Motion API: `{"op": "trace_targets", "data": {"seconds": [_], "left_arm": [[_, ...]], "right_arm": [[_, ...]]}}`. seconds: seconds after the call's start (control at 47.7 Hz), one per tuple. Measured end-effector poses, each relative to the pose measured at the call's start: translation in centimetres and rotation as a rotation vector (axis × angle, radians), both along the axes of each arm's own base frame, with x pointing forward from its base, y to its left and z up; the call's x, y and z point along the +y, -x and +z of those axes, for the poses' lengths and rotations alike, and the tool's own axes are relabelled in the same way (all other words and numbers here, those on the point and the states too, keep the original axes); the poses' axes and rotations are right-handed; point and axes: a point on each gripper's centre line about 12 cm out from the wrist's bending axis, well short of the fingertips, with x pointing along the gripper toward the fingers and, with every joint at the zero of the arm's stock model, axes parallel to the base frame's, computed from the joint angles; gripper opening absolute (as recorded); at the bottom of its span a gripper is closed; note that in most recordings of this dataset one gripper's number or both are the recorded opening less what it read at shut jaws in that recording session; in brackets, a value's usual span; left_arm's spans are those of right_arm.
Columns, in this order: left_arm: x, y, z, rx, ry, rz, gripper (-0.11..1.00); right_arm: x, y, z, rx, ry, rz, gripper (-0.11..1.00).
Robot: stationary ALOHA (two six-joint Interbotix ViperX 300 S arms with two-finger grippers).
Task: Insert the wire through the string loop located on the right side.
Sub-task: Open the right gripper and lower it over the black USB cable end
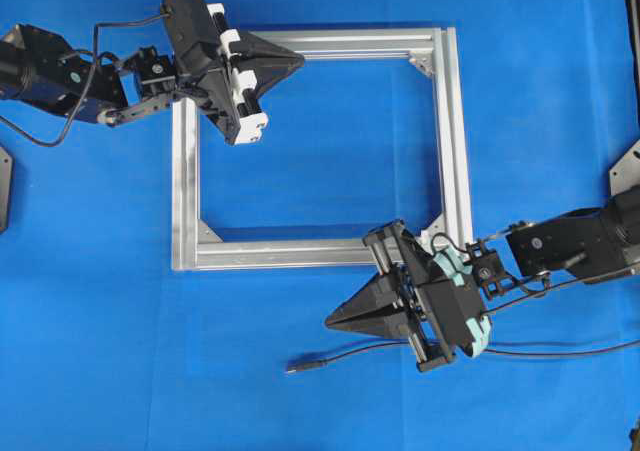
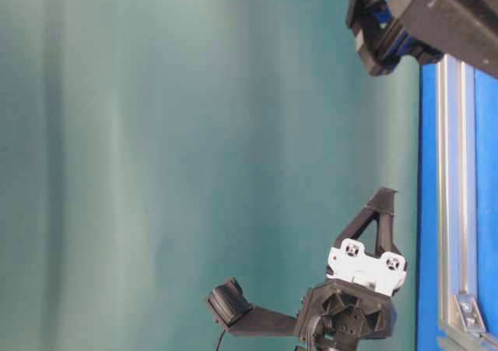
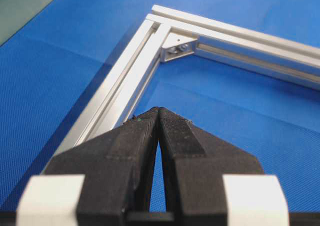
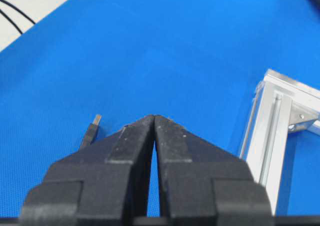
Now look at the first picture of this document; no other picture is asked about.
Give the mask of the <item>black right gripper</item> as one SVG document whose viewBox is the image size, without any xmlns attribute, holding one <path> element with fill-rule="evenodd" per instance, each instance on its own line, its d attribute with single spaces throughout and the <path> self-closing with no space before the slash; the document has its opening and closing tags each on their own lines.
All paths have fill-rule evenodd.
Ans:
<svg viewBox="0 0 640 451">
<path fill-rule="evenodd" d="M 417 294 L 417 288 L 429 281 L 432 255 L 401 220 L 370 231 L 363 243 L 371 251 L 378 274 L 337 307 L 325 319 L 325 326 L 383 339 L 406 339 L 422 373 L 452 363 L 455 352 L 443 341 L 431 309 Z"/>
</svg>

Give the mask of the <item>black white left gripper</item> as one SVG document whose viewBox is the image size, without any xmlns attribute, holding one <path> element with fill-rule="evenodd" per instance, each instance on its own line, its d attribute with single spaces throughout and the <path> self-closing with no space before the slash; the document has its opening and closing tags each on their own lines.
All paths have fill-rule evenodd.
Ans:
<svg viewBox="0 0 640 451">
<path fill-rule="evenodd" d="M 257 100 L 301 68 L 305 58 L 249 31 L 239 32 L 229 27 L 222 4 L 207 5 L 207 8 L 220 33 L 219 53 L 225 65 L 225 82 L 212 82 L 207 78 L 194 82 L 178 70 L 181 86 L 198 92 L 193 100 L 222 132 L 227 144 L 255 143 L 269 122 Z M 232 48 L 240 43 L 240 52 Z M 245 71 L 233 62 L 240 54 Z"/>
</svg>

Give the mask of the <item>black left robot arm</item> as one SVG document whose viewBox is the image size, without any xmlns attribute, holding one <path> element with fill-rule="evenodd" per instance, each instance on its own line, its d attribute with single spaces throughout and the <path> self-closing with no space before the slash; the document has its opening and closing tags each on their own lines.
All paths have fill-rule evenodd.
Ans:
<svg viewBox="0 0 640 451">
<path fill-rule="evenodd" d="M 222 4 L 207 8 L 221 38 L 210 70 L 193 76 L 177 56 L 142 47 L 126 59 L 72 48 L 61 36 L 18 24 L 1 39 L 1 97 L 69 122 L 110 127 L 191 99 L 229 145 L 261 139 L 269 122 L 259 99 L 300 69 L 304 57 L 230 27 Z"/>
</svg>

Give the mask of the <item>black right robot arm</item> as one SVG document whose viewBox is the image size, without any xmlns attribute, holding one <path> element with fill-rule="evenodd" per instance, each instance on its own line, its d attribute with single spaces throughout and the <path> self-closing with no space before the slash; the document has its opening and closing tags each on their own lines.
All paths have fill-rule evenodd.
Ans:
<svg viewBox="0 0 640 451">
<path fill-rule="evenodd" d="M 453 362 L 457 350 L 475 358 L 486 350 L 491 333 L 486 301 L 514 288 L 525 297 L 545 295 L 554 271 L 585 284 L 638 271 L 639 189 L 618 193 L 603 207 L 537 224 L 520 222 L 504 234 L 519 277 L 504 269 L 483 240 L 425 250 L 401 220 L 371 230 L 363 243 L 377 272 L 326 318 L 326 327 L 405 339 L 421 372 Z"/>
</svg>

